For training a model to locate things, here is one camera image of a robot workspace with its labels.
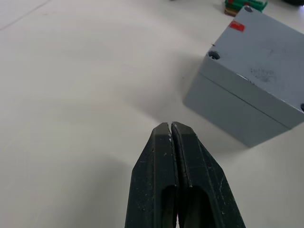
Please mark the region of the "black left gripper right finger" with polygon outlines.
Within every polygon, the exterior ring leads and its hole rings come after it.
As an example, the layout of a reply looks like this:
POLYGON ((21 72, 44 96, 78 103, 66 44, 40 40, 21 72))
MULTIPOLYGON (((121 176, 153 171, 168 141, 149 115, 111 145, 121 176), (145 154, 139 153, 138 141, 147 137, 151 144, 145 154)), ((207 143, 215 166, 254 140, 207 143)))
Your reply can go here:
POLYGON ((243 228, 235 198, 221 166, 193 129, 171 124, 180 190, 178 220, 181 228, 243 228))

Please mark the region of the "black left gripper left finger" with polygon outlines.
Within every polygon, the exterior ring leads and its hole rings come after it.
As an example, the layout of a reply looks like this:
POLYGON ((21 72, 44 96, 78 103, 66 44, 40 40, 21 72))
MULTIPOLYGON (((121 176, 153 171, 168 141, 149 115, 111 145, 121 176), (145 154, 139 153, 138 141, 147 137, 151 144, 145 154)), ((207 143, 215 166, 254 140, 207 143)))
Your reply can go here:
POLYGON ((179 179, 168 123, 156 126, 131 175, 126 228, 174 228, 179 179))

